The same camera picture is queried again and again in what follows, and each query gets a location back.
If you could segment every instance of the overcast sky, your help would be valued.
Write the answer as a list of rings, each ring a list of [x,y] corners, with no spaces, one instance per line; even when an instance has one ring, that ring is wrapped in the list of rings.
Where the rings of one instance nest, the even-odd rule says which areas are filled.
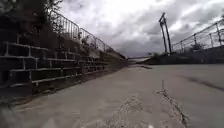
[[[219,20],[224,0],[64,0],[61,13],[128,57],[163,52],[166,12],[172,43]]]

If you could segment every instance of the concrete ground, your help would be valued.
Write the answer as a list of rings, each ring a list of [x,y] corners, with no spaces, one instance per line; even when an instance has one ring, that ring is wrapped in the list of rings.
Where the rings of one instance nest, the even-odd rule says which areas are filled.
[[[224,65],[131,66],[2,110],[12,128],[224,127]],[[164,98],[162,86],[169,99]]]

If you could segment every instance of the railing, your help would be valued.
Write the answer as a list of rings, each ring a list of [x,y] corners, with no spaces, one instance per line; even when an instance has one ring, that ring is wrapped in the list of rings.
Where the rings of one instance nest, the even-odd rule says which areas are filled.
[[[209,49],[224,44],[224,19],[215,22],[200,32],[172,45],[173,52],[188,52],[194,45],[200,45],[201,49]]]
[[[102,40],[95,37],[87,30],[79,28],[77,24],[58,12],[49,11],[48,19],[51,22],[53,31],[57,34],[72,40],[79,40],[79,43],[88,46],[91,49],[99,50],[116,58],[122,59],[120,53],[115,52],[113,48],[104,43]]]

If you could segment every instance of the chain-link fence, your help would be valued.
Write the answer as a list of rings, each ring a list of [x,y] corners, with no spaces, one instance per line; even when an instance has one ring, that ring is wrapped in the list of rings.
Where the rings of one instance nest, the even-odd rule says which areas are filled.
[[[172,49],[173,52],[177,53],[192,52],[222,46],[223,43],[224,19],[176,44],[173,44]]]

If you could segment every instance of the concrete surface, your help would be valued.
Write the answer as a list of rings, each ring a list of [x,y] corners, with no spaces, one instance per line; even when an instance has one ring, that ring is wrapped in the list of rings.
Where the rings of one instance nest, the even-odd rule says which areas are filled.
[[[189,128],[224,127],[224,65],[149,67],[128,67],[2,115],[12,128],[184,127],[173,105],[156,93],[164,85],[189,117]]]

